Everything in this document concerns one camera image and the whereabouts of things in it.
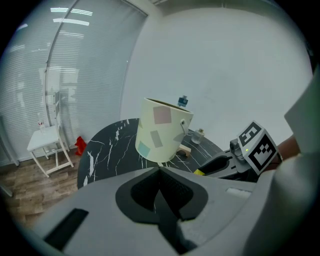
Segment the pink square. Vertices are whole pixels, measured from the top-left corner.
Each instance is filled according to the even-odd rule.
[[[153,108],[154,123],[170,124],[171,123],[171,109],[167,106],[155,106]]]

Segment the wooden floor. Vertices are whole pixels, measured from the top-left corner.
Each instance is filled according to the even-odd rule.
[[[75,155],[76,150],[68,152],[74,165],[68,166],[50,174],[47,178],[36,165],[35,161],[21,162],[17,167],[14,164],[0,167],[0,182],[7,186],[13,197],[3,194],[7,209],[15,218],[26,227],[31,227],[35,220],[48,208],[77,191],[77,176],[80,157]],[[58,154],[59,164],[66,163],[63,152]],[[56,166],[55,155],[38,158],[45,170]]]

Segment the yellow tag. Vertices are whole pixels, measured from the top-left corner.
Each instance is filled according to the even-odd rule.
[[[196,169],[195,171],[194,171],[194,174],[196,174],[196,175],[205,175],[202,171],[200,171],[199,169]]]

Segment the teal square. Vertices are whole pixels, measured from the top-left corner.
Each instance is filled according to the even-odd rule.
[[[147,147],[145,144],[143,144],[141,141],[139,143],[138,146],[138,152],[141,156],[143,156],[144,158],[146,158],[150,152],[150,148]]]

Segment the round table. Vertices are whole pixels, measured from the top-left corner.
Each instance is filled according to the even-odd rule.
[[[193,173],[206,160],[222,150],[207,138],[200,144],[191,141],[193,131],[182,144],[191,148],[189,157],[176,154],[169,162],[151,162],[136,150],[139,118],[127,119],[108,125],[99,131],[86,146],[78,167],[78,189],[102,179],[149,167],[173,167]]]

